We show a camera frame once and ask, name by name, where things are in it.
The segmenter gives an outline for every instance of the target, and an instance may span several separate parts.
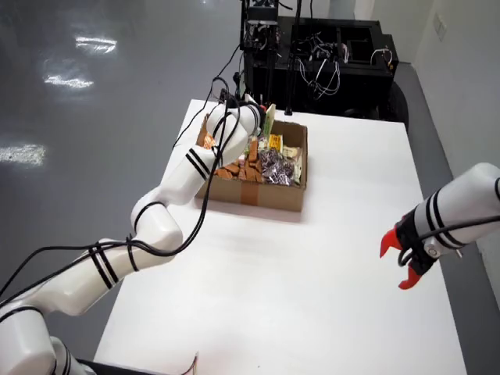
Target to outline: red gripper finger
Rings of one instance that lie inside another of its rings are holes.
[[[380,257],[382,258],[389,248],[396,248],[402,250],[402,246],[399,243],[398,237],[396,236],[396,229],[393,228],[388,231],[383,237],[380,243]]]
[[[405,291],[413,288],[419,282],[421,276],[417,275],[412,267],[408,267],[408,280],[404,280],[399,284],[399,287]]]

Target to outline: gray floor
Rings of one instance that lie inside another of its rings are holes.
[[[0,2],[0,284],[36,247],[128,234],[130,210],[159,182],[189,100],[206,96],[238,30],[239,2],[230,0]],[[396,80],[429,195],[452,176],[413,68],[400,65]],[[500,373],[500,313],[470,247],[463,261],[441,262],[448,294],[469,374]],[[42,255],[10,291],[75,256]],[[52,334],[91,359],[117,292],[84,316],[50,316]]]

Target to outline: open cardboard box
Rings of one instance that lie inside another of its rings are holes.
[[[196,144],[203,147],[206,136],[206,118],[198,134]],[[283,134],[283,144],[302,148],[302,175],[300,186],[285,186],[260,184],[242,180],[224,180],[218,176],[212,179],[209,198],[222,201],[257,205],[271,209],[286,209],[287,211],[302,211],[305,187],[307,185],[307,127],[297,123],[274,121],[272,134]],[[205,196],[207,183],[197,193],[198,198]]]

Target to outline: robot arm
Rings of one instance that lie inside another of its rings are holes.
[[[172,260],[169,254],[181,246],[183,235],[168,206],[189,202],[217,167],[217,159],[220,166],[236,160],[248,136],[263,125],[264,119],[265,113],[254,102],[240,103],[239,121],[236,109],[226,112],[225,105],[218,105],[206,127],[216,144],[222,145],[222,158],[218,158],[217,147],[205,150],[193,146],[177,168],[135,205],[131,220],[137,235],[133,240],[151,245],[164,256],[133,245],[92,251],[89,258],[57,277],[10,303],[0,303],[0,341],[9,341],[8,348],[0,350],[0,375],[70,373],[66,366],[71,363],[71,373],[84,374],[62,343],[49,337],[44,315],[53,311],[81,315],[126,275]],[[108,241],[100,240],[95,249]]]
[[[244,151],[248,137],[263,125],[265,113],[254,102],[242,102],[240,106],[239,121],[238,110],[230,109],[226,113],[224,104],[218,105],[207,120],[207,131],[213,135],[216,144],[227,142],[219,166],[236,160]],[[179,248],[183,234],[168,206],[183,205],[193,199],[209,178],[212,168],[216,168],[217,152],[217,146],[206,150],[194,145],[177,168],[137,202],[131,214],[136,231],[134,240],[143,241],[166,255]],[[111,240],[103,239],[99,243],[107,241]],[[81,315],[126,275],[172,259],[173,256],[155,256],[137,247],[111,248],[28,291],[1,308],[0,316],[23,305],[33,306],[43,313],[61,311],[71,316]]]
[[[500,169],[488,163],[477,164],[404,215],[384,235],[380,257],[390,247],[401,250],[399,265],[409,263],[409,267],[408,280],[399,287],[410,289],[440,256],[459,253],[463,246],[500,228],[498,215]]]

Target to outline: white wall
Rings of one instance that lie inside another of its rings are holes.
[[[443,42],[434,14],[447,25]],[[455,176],[478,162],[500,166],[499,0],[436,0],[415,67]],[[500,302],[500,234],[478,241]]]
[[[357,20],[371,20],[375,0],[356,0],[354,5],[354,18]]]
[[[282,4],[290,6],[293,8],[293,12],[280,7],[280,16],[295,16],[297,11],[297,0],[280,0]],[[300,15],[301,17],[310,17],[309,11],[310,0],[302,0],[302,7]],[[314,18],[328,18],[328,12],[330,10],[330,0],[313,0],[312,2],[312,16]]]
[[[400,61],[415,61],[432,2],[433,0],[375,0],[372,20],[379,20],[382,31],[392,34]]]

